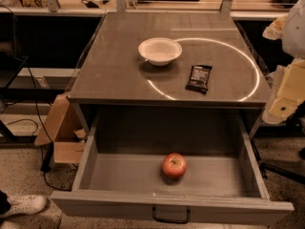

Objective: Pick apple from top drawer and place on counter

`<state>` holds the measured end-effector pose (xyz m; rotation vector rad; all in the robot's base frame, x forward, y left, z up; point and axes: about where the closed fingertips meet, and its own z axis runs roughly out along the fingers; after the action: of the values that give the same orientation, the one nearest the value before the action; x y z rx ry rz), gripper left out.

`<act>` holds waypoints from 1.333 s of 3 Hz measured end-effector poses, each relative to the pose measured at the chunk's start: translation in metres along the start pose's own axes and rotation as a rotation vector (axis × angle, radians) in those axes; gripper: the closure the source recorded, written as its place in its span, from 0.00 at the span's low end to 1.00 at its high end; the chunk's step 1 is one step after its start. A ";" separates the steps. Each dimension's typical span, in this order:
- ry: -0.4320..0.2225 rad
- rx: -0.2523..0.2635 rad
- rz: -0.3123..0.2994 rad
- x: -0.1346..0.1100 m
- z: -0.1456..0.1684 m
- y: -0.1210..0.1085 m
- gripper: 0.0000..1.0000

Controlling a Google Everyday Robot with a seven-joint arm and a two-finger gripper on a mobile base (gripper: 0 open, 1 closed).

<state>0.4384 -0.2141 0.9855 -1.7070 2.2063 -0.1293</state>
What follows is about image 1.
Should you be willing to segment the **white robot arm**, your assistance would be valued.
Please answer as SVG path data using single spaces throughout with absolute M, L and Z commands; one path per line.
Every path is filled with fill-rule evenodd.
M 262 114 L 265 123 L 279 124 L 305 101 L 305 0 L 298 0 L 285 18 L 273 24 L 274 31 L 270 32 L 269 27 L 263 36 L 280 36 L 282 50 L 294 58 L 287 67 L 276 68 L 272 94 Z

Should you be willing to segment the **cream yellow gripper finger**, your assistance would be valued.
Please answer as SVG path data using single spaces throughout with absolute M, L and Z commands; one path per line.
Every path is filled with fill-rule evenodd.
M 272 94 L 265 105 L 262 120 L 267 124 L 286 121 L 305 101 L 305 60 L 294 59 L 274 72 Z

